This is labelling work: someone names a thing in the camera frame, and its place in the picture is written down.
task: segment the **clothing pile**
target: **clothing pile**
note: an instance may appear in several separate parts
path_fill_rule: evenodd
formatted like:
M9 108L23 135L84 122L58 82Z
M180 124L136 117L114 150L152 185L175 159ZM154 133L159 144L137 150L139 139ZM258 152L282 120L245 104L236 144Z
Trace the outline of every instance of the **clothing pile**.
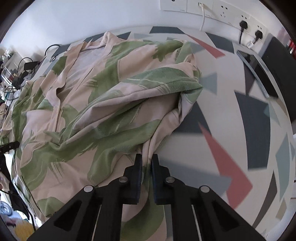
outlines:
M103 186L143 156L138 205L124 205L123 240L165 240L150 161L191 110L202 86L190 43L122 40L72 47L28 81L4 122L1 144L19 141L11 176L41 221L86 185Z

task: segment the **pink triangle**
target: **pink triangle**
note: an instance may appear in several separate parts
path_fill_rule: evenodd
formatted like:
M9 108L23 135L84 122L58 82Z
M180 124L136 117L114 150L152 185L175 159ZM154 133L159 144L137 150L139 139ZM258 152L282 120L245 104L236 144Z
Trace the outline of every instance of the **pink triangle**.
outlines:
M221 51L219 51L218 49L206 44L205 42L194 38L190 35L187 34L188 37L192 38L195 42L197 42L199 45L203 46L211 55L213 55L215 58L219 58L219 57L223 57L225 56L225 54L223 54Z
M229 205L235 209L252 190L252 183L212 135L200 123L199 126L211 149L220 174L232 178L226 194L229 200Z

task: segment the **white wall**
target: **white wall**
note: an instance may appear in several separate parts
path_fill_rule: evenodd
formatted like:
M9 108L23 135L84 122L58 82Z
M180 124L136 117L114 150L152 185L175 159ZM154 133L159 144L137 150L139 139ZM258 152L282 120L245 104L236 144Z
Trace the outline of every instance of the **white wall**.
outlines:
M225 0L260 20L274 36L282 28L259 0ZM12 25L0 47L21 56L44 54L55 43L67 44L107 30L144 25L199 28L201 16L160 10L159 0L36 0ZM237 40L239 30L206 19L204 30ZM244 35L244 42L251 40Z

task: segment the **metal screw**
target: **metal screw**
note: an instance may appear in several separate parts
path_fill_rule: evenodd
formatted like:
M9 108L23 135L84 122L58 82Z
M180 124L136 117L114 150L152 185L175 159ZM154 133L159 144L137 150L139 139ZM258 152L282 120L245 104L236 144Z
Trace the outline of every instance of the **metal screw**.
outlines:
M120 183L126 183L128 181L128 178L127 177L120 177L119 178L119 182Z
M207 193L207 192L210 191L210 188L209 188L208 186L202 186L202 187L200 188L200 190L201 190L202 192L204 192L204 193Z
M175 179L174 179L173 177L167 177L167 178L165 179L165 181L166 181L167 183L173 183L173 182L175 181Z
M84 190L85 192L91 192L91 191L93 190L93 187L92 187L92 186L85 186L85 187L83 188L83 190Z

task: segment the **wall socket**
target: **wall socket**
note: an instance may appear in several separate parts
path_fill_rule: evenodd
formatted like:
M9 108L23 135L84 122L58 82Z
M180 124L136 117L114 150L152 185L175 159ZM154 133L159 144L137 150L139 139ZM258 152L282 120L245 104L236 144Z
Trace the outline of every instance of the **wall socket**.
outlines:
M245 30L249 35L255 37L255 32L260 30L263 38L267 35L267 28L246 12L221 0L160 0L160 9L166 11L188 12L202 15L202 9L198 3L205 6L206 17L216 19L240 29L239 23L244 20L248 23Z

